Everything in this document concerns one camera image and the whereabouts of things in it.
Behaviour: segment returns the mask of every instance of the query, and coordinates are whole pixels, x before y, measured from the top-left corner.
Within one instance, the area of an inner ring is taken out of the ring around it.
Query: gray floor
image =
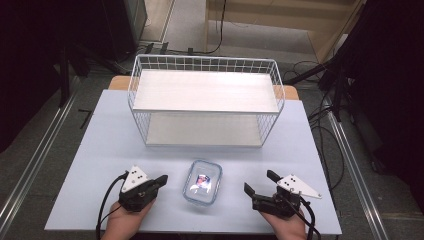
[[[193,47],[202,50],[204,43],[204,15],[202,15],[204,10],[202,12],[202,9],[204,9],[203,1],[176,1],[165,36],[165,42],[169,42],[169,49],[186,50],[188,47]],[[258,28],[251,25],[246,27],[227,23],[224,25],[223,39],[222,46],[215,55],[273,58],[278,61],[282,74],[292,70],[294,64],[299,61],[316,61],[306,33],[303,31]],[[219,34],[215,30],[215,22],[211,21],[209,22],[209,50],[215,48],[218,40]],[[131,59],[120,63],[127,69],[131,69],[132,64]],[[95,236],[94,231],[44,231],[54,199],[60,191],[84,136],[86,126],[81,128],[81,125],[86,114],[78,110],[94,110],[101,91],[108,87],[114,76],[95,62],[90,61],[90,65],[92,71],[89,76],[80,77],[80,83],[73,89],[75,99],[69,113],[43,158],[44,162],[4,239],[93,239]],[[296,71],[303,72],[312,66],[314,66],[312,63],[296,65]],[[296,85],[296,88],[300,99],[304,102],[307,114],[319,106],[322,92],[317,89],[316,81],[301,82]],[[59,92],[52,96],[13,144],[0,154],[1,203],[8,199],[30,163],[43,134],[58,111],[59,97]],[[408,186],[396,176],[376,174],[370,165],[370,154],[364,147],[355,126],[350,123],[348,113],[342,111],[342,120],[356,162],[380,213],[388,237],[390,239],[422,239],[424,218],[411,197]],[[332,131],[328,118],[323,118],[321,124]],[[319,132],[314,130],[313,133],[317,147],[320,148]],[[346,165],[342,165],[343,159],[336,141],[324,131],[322,143],[333,185],[341,175],[342,167],[344,168],[342,181],[333,191],[334,204],[343,231],[339,239],[374,239],[352,177]],[[215,236],[214,239],[220,239],[220,236]],[[335,236],[324,236],[323,239],[335,239]]]

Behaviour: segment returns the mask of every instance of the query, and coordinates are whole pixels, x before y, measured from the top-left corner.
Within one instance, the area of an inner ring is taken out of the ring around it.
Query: white table
[[[218,163],[223,169],[218,197],[207,208],[188,203],[182,195],[189,167],[196,159]],[[134,164],[150,178],[169,176],[141,231],[272,233],[270,225],[252,210],[243,190],[247,182],[257,194],[271,196],[276,187],[266,177],[271,169],[280,176],[293,173],[321,193],[320,200],[306,198],[315,212],[316,228],[321,234],[341,234],[301,101],[286,101],[262,148],[145,147],[127,93],[104,90],[45,229],[94,230],[107,188]],[[112,190],[103,215],[118,199],[121,184]]]

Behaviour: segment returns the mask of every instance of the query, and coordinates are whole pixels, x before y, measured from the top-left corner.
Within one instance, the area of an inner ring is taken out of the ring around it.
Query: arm
[[[278,240],[305,240],[305,223],[296,214],[287,220],[260,212],[262,217],[272,226]]]
[[[107,220],[106,232],[102,240],[128,240],[134,236],[140,228],[141,222],[149,212],[155,200],[149,203],[141,212],[128,212],[125,208],[120,207],[115,202],[110,211],[120,207],[118,210],[109,215]]]

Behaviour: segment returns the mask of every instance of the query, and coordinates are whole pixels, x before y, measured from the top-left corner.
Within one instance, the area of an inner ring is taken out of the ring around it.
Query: two-tier wire shelf
[[[138,55],[128,88],[148,146],[261,147],[284,99],[270,59]]]

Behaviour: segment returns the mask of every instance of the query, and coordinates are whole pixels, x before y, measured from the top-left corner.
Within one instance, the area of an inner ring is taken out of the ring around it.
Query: container lid
[[[194,161],[184,185],[184,198],[196,205],[212,205],[218,193],[221,176],[220,165],[204,160]]]

